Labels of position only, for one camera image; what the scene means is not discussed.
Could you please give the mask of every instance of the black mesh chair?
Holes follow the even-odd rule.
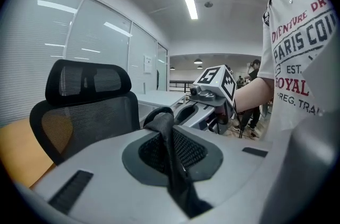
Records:
[[[59,165],[97,141],[140,128],[138,101],[130,90],[130,78],[119,66],[58,60],[46,100],[31,111],[31,128]]]

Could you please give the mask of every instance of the black railing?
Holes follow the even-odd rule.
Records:
[[[170,81],[170,92],[190,93],[193,83],[193,81]]]

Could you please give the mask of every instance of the white desk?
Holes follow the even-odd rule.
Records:
[[[181,100],[185,100],[185,93],[166,91],[147,91],[146,94],[135,93],[138,103],[152,107],[173,107]]]

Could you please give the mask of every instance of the wooden desk surface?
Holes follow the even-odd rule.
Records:
[[[0,158],[11,178],[26,187],[53,165],[35,138],[28,118],[0,129]]]

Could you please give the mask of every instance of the forearm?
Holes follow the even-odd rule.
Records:
[[[274,95],[274,80],[253,80],[245,87],[236,90],[235,102],[237,112],[242,112],[267,103]]]

